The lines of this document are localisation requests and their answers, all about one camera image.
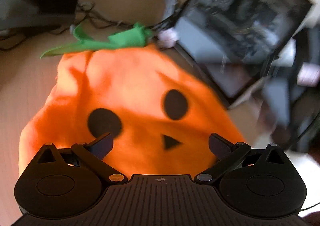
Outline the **orange pumpkin costume garment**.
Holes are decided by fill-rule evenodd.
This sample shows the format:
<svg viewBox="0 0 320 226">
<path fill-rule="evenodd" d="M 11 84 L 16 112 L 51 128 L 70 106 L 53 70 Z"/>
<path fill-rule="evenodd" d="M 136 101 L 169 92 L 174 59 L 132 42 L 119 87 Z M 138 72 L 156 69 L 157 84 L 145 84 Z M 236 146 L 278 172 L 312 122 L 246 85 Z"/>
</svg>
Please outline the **orange pumpkin costume garment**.
<svg viewBox="0 0 320 226">
<path fill-rule="evenodd" d="M 20 172 L 45 143 L 66 149 L 109 133 L 104 162 L 127 177 L 194 176 L 216 161 L 211 134 L 243 141 L 216 94 L 150 44 L 142 25 L 106 42 L 80 27 L 73 34 L 76 43 L 47 52 L 62 58 L 43 108 L 21 133 Z"/>
</svg>

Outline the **glass-sided computer case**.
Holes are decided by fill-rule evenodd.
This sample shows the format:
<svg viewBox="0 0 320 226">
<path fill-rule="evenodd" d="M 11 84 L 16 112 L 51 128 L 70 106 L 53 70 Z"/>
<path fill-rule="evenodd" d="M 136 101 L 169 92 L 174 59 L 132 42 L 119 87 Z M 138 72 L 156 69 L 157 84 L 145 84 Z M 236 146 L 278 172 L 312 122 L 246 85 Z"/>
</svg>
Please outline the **glass-sided computer case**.
<svg viewBox="0 0 320 226">
<path fill-rule="evenodd" d="M 267 73 L 310 0 L 186 0 L 174 22 L 187 54 L 227 106 Z"/>
</svg>

